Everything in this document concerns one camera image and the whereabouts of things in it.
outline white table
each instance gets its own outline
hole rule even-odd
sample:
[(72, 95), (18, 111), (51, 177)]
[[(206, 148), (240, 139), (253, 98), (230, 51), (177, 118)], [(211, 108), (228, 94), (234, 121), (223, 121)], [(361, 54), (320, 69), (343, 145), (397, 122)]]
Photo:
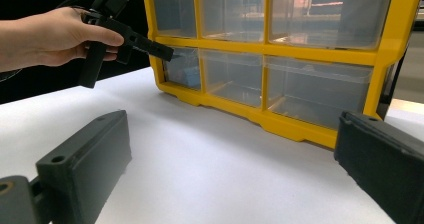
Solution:
[(157, 89), (151, 68), (0, 105), (0, 177), (33, 179), (36, 161), (119, 109), (133, 160), (97, 223), (392, 223), (331, 151), (180, 102)]

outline small parts organizer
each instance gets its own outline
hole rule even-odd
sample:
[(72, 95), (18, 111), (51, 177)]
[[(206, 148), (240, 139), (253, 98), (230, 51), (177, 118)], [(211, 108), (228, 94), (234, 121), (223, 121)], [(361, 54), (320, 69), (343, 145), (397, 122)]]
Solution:
[(158, 88), (334, 148), (339, 116), (379, 118), (420, 0), (144, 0)]

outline hand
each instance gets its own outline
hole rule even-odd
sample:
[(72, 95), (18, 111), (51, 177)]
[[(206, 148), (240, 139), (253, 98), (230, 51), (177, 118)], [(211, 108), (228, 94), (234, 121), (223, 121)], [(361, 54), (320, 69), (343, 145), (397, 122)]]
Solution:
[(35, 65), (59, 66), (87, 56), (87, 41), (109, 46), (104, 60), (116, 59), (124, 38), (103, 27), (85, 24), (84, 10), (60, 8), (53, 11), (0, 22), (0, 71)]

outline black wall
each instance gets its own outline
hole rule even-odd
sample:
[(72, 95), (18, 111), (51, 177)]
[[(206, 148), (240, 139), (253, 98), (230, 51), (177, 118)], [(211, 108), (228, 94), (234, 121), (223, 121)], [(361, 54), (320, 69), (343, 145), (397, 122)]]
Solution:
[[(47, 12), (62, 1), (64, 0), (0, 0), (0, 20)], [(143, 0), (130, 0), (117, 20), (146, 36), (147, 23)], [(15, 77), (0, 82), (0, 104), (76, 86), (83, 63), (84, 60), (77, 59), (60, 67), (26, 68)], [(134, 51), (127, 65), (104, 62), (99, 80), (147, 66), (148, 56)]]

